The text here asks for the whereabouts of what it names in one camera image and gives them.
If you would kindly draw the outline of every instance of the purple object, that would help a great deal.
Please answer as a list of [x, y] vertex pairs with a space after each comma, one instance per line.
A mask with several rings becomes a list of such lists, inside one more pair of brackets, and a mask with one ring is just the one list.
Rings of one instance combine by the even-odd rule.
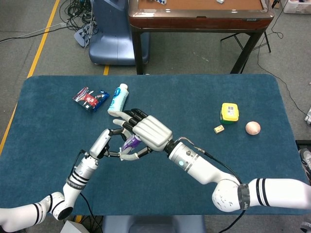
[[123, 144], [121, 151], [124, 151], [127, 148], [131, 148], [130, 151], [132, 151], [134, 148], [136, 148], [140, 144], [140, 142], [141, 140], [135, 134], [133, 134]]

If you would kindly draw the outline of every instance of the table leg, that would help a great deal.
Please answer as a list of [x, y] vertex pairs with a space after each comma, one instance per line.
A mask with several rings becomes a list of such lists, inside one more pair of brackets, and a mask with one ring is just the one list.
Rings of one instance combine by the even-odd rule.
[[141, 35], [140, 32], [132, 32], [133, 49], [134, 49], [135, 64], [136, 64], [136, 73], [137, 74], [144, 74], [140, 35]]
[[250, 53], [252, 52], [253, 48], [259, 41], [263, 32], [260, 33], [250, 33], [250, 37], [244, 46], [243, 51], [241, 52], [239, 58], [237, 59], [236, 63], [234, 64], [230, 74], [238, 74], [242, 69], [243, 65], [246, 63]]

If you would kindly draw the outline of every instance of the candy wrapper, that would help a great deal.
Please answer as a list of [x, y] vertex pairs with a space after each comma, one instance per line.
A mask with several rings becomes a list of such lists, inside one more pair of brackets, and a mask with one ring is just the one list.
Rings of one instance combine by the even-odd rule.
[[95, 97], [91, 94], [94, 91], [89, 91], [88, 87], [82, 88], [72, 99], [84, 107], [87, 111], [93, 109], [96, 111], [99, 106], [109, 97], [109, 94], [104, 91], [100, 91]]
[[166, 4], [166, 0], [155, 0], [155, 1], [158, 2], [158, 3], [161, 3], [162, 5]]

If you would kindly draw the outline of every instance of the small yellow block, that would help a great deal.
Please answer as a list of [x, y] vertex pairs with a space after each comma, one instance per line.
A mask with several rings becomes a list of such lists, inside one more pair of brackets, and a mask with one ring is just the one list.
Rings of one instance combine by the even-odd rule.
[[220, 133], [221, 131], [224, 131], [224, 127], [222, 125], [217, 126], [216, 128], [214, 128], [215, 133]]

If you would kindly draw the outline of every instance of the white box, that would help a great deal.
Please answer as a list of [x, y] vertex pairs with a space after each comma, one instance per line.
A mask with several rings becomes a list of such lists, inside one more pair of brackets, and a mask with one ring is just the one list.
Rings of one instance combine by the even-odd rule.
[[297, 0], [281, 0], [282, 6], [284, 8], [284, 13], [294, 13], [294, 14], [311, 14], [311, 0], [307, 2], [299, 2]]

